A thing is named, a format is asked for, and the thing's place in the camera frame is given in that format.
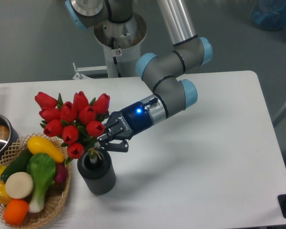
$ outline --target white radish slice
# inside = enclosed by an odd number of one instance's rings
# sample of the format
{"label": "white radish slice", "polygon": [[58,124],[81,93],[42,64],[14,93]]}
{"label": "white radish slice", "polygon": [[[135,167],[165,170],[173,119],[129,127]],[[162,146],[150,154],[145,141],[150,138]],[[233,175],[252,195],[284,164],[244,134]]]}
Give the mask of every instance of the white radish slice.
{"label": "white radish slice", "polygon": [[32,177],[25,172],[12,174],[5,183],[5,191],[13,199],[22,199],[27,197],[34,187]]}

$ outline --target black vase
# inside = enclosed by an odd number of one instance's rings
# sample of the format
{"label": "black vase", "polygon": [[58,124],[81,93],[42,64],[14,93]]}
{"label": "black vase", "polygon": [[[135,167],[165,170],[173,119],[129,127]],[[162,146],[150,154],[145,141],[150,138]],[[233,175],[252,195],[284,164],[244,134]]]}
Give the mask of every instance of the black vase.
{"label": "black vase", "polygon": [[77,168],[90,191],[96,195],[109,192],[115,185],[116,177],[109,153],[99,150],[102,160],[93,164],[90,162],[88,152],[77,161]]}

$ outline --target white table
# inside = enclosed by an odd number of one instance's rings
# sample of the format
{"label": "white table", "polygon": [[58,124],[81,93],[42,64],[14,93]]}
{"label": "white table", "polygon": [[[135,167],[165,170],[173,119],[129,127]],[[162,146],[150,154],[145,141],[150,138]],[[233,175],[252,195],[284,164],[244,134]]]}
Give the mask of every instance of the white table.
{"label": "white table", "polygon": [[[72,162],[63,212],[45,228],[225,229],[286,224],[286,169],[254,72],[189,74],[198,102],[112,152],[117,182],[95,196]],[[20,136],[42,132],[34,96],[111,96],[110,111],[151,94],[140,78],[0,84],[0,114]]]}

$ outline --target red tulip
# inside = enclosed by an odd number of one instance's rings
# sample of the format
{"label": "red tulip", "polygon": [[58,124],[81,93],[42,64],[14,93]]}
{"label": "red tulip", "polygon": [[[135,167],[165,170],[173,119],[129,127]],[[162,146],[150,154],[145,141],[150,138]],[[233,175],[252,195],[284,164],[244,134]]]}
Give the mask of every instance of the red tulip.
{"label": "red tulip", "polygon": [[73,125],[66,126],[62,130],[62,139],[65,143],[69,145],[76,142],[78,139],[78,136],[79,136],[78,129]]}
{"label": "red tulip", "polygon": [[67,154],[71,159],[80,158],[85,152],[84,147],[80,143],[74,143],[67,147]]}
{"label": "red tulip", "polygon": [[43,107],[39,112],[39,115],[46,121],[50,122],[54,119],[59,119],[61,111],[53,107]]}
{"label": "red tulip", "polygon": [[54,108],[57,106],[57,100],[43,92],[38,92],[38,94],[35,96],[35,101],[41,108],[43,107]]}
{"label": "red tulip", "polygon": [[106,93],[101,94],[101,96],[94,102],[93,107],[97,114],[105,114],[108,111],[110,102],[110,96]]}
{"label": "red tulip", "polygon": [[105,127],[99,121],[91,121],[86,127],[87,133],[92,137],[98,137],[104,133]]}
{"label": "red tulip", "polygon": [[80,91],[78,94],[75,93],[73,104],[75,105],[78,111],[81,111],[82,109],[84,109],[86,106],[89,105],[88,99],[85,96],[84,92]]}
{"label": "red tulip", "polygon": [[73,122],[77,118],[77,110],[74,104],[71,102],[65,102],[61,107],[60,119],[65,120],[68,123]]}
{"label": "red tulip", "polygon": [[63,130],[63,126],[59,119],[54,119],[46,124],[43,133],[46,136],[54,137],[54,136],[61,136]]}
{"label": "red tulip", "polygon": [[88,125],[89,122],[95,120],[96,112],[92,106],[86,106],[79,112],[78,118],[84,125]]}

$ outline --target wicker basket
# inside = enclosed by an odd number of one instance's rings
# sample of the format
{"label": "wicker basket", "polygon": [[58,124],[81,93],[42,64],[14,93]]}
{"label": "wicker basket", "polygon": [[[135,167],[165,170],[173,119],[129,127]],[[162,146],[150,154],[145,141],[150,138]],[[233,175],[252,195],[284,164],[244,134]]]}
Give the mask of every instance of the wicker basket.
{"label": "wicker basket", "polygon": [[[22,139],[18,139],[16,143],[13,143],[9,147],[9,149],[5,151],[0,163],[2,165],[7,166],[13,160],[15,160],[18,154],[27,146],[27,141],[32,136],[41,136],[41,137],[51,140],[56,145],[56,147],[59,148],[63,152],[65,157],[67,157],[66,149],[60,147],[62,143],[61,139],[57,137],[47,137],[44,134],[32,134],[32,135],[23,137]],[[46,193],[44,209],[41,212],[28,213],[24,222],[21,225],[16,227],[16,226],[12,226],[12,225],[5,223],[3,219],[3,213],[4,213],[5,206],[0,203],[1,222],[11,228],[35,229],[53,220],[61,212],[66,202],[67,196],[68,196],[69,187],[70,187],[70,179],[71,179],[71,165],[70,164],[67,165],[67,169],[68,169],[68,177],[67,177],[66,182],[64,184],[51,185],[51,187]]]}

